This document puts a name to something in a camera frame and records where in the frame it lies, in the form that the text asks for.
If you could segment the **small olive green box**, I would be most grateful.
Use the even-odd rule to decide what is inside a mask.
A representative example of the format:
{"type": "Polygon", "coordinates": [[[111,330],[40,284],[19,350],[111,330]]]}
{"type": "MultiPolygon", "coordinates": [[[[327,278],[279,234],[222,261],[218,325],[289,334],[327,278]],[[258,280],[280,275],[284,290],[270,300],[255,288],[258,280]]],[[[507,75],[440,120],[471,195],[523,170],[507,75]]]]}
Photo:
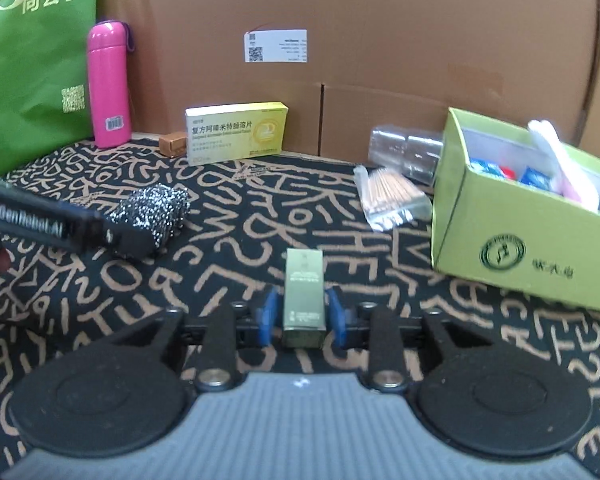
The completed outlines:
{"type": "Polygon", "coordinates": [[[321,348],[327,333],[323,253],[317,249],[286,251],[283,346],[321,348]]]}

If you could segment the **yellow white medicine box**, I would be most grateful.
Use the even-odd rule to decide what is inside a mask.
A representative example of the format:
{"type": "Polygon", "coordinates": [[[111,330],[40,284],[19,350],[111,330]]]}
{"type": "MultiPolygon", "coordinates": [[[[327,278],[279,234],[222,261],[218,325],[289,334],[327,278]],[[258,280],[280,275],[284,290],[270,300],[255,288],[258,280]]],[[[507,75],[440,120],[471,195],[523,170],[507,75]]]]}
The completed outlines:
{"type": "Polygon", "coordinates": [[[187,161],[193,165],[277,155],[288,107],[282,102],[189,107],[185,111],[187,161]]]}

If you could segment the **black patterned letter mat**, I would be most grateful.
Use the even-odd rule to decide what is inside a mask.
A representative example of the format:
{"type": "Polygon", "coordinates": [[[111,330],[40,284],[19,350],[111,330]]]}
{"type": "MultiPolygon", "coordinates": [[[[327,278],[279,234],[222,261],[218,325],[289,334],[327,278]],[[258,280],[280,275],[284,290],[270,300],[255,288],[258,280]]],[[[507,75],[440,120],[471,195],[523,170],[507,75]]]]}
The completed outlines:
{"type": "Polygon", "coordinates": [[[584,377],[593,414],[577,456],[600,474],[600,313],[437,273],[425,223],[370,229],[348,165],[290,156],[194,167],[146,140],[111,151],[85,141],[7,180],[99,211],[163,183],[188,192],[190,211],[162,255],[137,263],[4,239],[12,265],[0,274],[0,471],[26,450],[7,413],[25,374],[162,309],[204,313],[281,285],[287,249],[302,247],[322,252],[326,285],[349,302],[377,300],[405,316],[437,308],[584,377]]]}

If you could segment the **bag of cotton swabs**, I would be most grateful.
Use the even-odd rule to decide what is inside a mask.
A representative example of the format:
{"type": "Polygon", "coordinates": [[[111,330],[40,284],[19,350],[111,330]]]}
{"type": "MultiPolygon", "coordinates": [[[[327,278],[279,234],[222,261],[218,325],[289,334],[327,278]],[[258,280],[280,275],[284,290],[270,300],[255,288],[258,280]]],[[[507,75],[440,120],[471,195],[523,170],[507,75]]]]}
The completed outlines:
{"type": "Polygon", "coordinates": [[[431,220],[430,198],[400,172],[389,168],[370,171],[358,165],[353,177],[364,217],[373,231],[431,220]]]}

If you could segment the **lime green open box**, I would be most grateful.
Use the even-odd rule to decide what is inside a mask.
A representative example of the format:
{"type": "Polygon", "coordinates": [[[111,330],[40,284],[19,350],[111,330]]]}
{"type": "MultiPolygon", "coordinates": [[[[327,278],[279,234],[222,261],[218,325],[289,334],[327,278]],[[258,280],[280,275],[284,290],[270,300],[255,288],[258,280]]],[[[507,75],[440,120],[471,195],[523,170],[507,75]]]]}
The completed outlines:
{"type": "Polygon", "coordinates": [[[441,273],[600,311],[600,214],[474,160],[550,174],[525,128],[452,108],[434,184],[431,262],[441,273]]]}

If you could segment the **clear plastic cup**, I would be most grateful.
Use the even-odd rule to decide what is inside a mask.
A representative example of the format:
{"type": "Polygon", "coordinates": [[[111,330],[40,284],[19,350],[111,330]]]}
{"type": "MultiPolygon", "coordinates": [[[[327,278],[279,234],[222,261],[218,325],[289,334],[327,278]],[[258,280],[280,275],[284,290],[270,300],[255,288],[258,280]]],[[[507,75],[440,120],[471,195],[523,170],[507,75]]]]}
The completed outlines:
{"type": "Polygon", "coordinates": [[[381,125],[370,134],[368,160],[399,171],[411,180],[431,186],[443,148],[442,134],[395,125],[381,125]]]}

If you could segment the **small copper brown box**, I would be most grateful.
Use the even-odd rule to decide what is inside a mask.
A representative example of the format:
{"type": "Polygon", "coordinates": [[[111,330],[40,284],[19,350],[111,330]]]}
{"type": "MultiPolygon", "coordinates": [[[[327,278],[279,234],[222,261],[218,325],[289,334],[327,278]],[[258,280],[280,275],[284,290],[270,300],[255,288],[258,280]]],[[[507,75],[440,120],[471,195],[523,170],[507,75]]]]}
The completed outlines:
{"type": "Polygon", "coordinates": [[[187,133],[177,131],[163,134],[158,140],[159,153],[167,158],[178,158],[186,155],[187,133]]]}

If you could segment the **blue item in box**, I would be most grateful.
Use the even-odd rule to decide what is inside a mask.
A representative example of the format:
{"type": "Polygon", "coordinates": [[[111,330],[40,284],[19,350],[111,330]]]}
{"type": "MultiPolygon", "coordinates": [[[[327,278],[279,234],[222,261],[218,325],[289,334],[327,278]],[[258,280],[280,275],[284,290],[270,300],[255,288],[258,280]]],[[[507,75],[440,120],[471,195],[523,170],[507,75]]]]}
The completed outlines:
{"type": "Polygon", "coordinates": [[[483,176],[489,176],[494,178],[505,179],[502,168],[494,162],[488,162],[480,158],[472,158],[469,162],[469,168],[475,171],[476,174],[482,174],[483,176]]]}

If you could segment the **green paper bag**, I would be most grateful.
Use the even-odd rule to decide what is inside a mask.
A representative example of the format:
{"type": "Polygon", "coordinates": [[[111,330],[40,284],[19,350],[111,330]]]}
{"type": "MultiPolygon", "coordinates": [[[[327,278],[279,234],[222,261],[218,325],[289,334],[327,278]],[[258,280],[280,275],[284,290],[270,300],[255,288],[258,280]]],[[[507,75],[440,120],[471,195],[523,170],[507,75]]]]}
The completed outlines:
{"type": "Polygon", "coordinates": [[[0,176],[92,134],[96,0],[0,0],[0,176]]]}

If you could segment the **pink thermos bottle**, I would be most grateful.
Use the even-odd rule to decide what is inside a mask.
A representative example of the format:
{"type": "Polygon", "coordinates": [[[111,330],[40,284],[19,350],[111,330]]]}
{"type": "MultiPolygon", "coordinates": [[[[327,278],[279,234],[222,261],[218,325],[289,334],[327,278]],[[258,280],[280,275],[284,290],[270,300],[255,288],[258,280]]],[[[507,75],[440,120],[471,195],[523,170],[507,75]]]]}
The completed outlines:
{"type": "Polygon", "coordinates": [[[129,26],[120,21],[96,24],[86,45],[87,88],[95,145],[116,148],[131,140],[128,53],[129,26]]]}

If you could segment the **red item in box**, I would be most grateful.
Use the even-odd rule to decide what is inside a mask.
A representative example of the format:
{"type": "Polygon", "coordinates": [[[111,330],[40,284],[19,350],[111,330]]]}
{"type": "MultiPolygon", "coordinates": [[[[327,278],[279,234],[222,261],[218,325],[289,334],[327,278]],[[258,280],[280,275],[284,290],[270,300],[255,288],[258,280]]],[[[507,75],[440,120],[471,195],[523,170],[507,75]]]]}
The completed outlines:
{"type": "Polygon", "coordinates": [[[504,174],[504,177],[506,177],[506,179],[512,180],[512,181],[517,180],[516,172],[512,168],[509,168],[506,166],[501,166],[500,169],[501,169],[502,174],[504,174]]]}

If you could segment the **white shipping label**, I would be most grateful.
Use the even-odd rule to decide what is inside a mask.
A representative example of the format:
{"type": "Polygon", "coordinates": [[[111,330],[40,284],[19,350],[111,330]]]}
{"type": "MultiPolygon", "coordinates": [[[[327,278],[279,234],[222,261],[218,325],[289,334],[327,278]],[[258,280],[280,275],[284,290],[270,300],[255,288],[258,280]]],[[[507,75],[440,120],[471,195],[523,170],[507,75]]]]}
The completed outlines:
{"type": "Polygon", "coordinates": [[[306,29],[252,30],[244,36],[246,63],[308,62],[306,29]]]}

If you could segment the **large cardboard box wall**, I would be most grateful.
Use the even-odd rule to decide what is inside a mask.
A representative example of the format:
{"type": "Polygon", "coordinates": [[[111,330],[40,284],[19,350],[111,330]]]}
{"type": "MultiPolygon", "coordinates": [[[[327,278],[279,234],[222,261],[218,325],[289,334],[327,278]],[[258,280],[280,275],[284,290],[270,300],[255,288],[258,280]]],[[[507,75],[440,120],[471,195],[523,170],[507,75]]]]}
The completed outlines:
{"type": "Polygon", "coordinates": [[[451,107],[546,118],[600,157],[600,0],[98,0],[127,22],[132,124],[279,101],[287,151],[362,162],[370,130],[442,129],[451,107]],[[252,30],[306,29],[308,62],[246,63],[252,30]]]}

